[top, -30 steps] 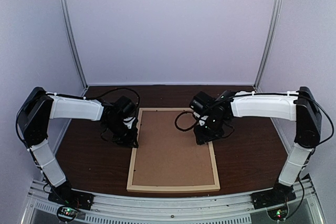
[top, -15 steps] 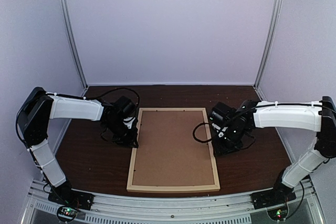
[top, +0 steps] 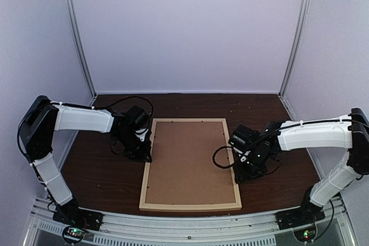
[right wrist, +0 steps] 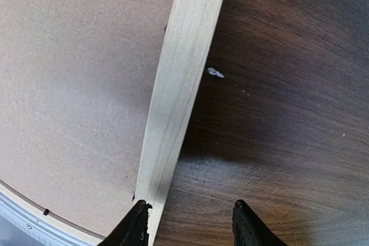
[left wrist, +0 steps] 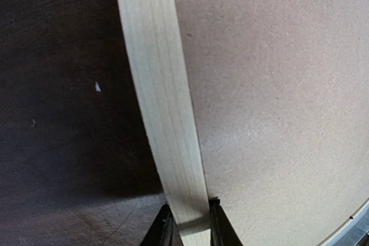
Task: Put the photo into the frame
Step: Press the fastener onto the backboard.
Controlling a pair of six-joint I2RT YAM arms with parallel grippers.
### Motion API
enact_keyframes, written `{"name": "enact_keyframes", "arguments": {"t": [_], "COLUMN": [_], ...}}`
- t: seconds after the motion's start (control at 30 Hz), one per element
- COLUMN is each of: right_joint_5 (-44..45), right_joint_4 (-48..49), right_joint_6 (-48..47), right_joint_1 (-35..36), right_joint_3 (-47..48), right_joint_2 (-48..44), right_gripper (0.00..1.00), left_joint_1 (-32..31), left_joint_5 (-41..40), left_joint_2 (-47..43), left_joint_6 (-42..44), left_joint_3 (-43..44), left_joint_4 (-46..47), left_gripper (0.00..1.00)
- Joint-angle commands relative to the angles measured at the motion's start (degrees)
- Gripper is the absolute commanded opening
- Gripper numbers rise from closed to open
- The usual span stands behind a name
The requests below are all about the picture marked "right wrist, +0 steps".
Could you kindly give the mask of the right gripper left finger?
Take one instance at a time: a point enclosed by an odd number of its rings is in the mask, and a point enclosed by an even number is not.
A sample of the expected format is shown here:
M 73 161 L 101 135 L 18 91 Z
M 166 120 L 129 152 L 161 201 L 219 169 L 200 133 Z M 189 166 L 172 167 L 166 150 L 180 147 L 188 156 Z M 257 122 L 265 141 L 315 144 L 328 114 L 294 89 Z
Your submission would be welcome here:
M 139 200 L 97 246 L 148 246 L 148 219 L 151 208 L 145 200 Z

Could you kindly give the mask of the light wooden picture frame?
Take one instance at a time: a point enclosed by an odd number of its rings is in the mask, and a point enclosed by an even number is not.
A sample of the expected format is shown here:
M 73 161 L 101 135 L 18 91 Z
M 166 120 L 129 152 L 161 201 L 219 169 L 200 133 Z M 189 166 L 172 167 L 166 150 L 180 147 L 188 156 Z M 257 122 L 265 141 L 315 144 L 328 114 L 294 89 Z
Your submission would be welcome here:
M 131 205 L 132 208 L 142 199 L 152 206 L 148 220 L 149 245 L 154 243 L 167 201 L 222 2 L 172 1 L 146 116 Z M 2 180 L 1 193 L 39 220 L 86 243 L 96 245 L 104 237 L 43 208 Z M 1 244 L 41 245 L 3 218 Z

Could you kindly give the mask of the brown backing board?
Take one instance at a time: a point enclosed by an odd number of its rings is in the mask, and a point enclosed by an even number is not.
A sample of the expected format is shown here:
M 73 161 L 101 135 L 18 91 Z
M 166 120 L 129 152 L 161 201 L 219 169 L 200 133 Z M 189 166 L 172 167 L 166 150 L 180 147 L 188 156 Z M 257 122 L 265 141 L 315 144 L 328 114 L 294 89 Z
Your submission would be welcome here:
M 131 208 L 173 0 L 1 0 L 1 180 L 106 236 Z

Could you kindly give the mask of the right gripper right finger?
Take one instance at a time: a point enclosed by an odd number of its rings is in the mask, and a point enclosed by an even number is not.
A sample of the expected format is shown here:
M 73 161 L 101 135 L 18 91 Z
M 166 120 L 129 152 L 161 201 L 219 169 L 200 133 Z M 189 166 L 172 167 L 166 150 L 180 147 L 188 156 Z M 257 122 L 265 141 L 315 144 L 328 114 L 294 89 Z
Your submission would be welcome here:
M 285 246 L 244 200 L 237 200 L 232 211 L 235 246 Z

